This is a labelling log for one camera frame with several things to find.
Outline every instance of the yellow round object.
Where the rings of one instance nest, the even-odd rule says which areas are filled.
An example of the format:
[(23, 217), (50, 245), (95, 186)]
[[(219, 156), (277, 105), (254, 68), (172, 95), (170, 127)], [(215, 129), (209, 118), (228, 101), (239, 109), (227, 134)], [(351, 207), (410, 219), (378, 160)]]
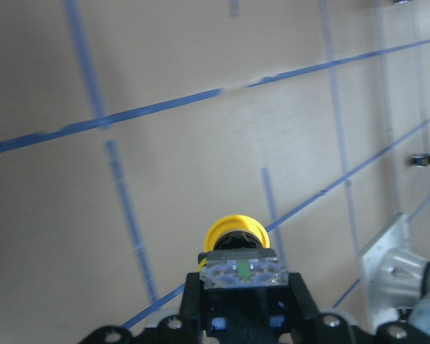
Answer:
[(204, 251), (212, 251), (216, 242), (231, 231), (246, 231), (255, 235), (265, 249), (269, 249), (269, 236), (266, 229), (255, 219), (245, 215), (230, 215), (218, 220), (209, 229), (204, 242)]

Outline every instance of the metal cylinder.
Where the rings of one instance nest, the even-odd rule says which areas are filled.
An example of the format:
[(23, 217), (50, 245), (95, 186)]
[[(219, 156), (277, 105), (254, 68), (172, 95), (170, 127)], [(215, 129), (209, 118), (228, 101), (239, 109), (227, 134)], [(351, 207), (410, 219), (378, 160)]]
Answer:
[(426, 264), (426, 259), (405, 249), (388, 251), (378, 270), (379, 296), (391, 307), (413, 307), (422, 296)]

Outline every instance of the transparent plastic piece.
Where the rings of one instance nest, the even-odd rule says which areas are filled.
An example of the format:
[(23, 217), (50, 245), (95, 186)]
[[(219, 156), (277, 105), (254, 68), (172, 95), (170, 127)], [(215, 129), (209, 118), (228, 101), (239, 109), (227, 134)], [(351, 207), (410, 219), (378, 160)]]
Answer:
[(288, 285), (288, 271), (276, 257), (208, 261), (201, 270), (204, 289)]

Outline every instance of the green object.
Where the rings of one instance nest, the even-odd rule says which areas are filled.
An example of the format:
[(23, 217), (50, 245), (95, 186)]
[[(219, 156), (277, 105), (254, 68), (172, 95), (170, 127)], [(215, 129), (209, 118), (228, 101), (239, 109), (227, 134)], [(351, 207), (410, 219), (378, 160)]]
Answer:
[(248, 261), (242, 261), (237, 263), (237, 274), (241, 280), (249, 279), (252, 274), (250, 273), (250, 263)]

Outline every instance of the white mounting plate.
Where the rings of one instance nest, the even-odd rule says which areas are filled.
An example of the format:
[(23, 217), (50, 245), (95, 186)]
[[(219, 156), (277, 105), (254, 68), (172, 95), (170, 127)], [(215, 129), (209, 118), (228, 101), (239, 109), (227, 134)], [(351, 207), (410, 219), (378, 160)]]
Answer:
[(398, 319), (398, 310), (379, 297), (376, 275), (384, 255), (392, 248), (411, 250), (408, 217), (399, 214), (360, 254), (361, 282), (365, 293), (368, 325), (372, 333), (389, 321)]

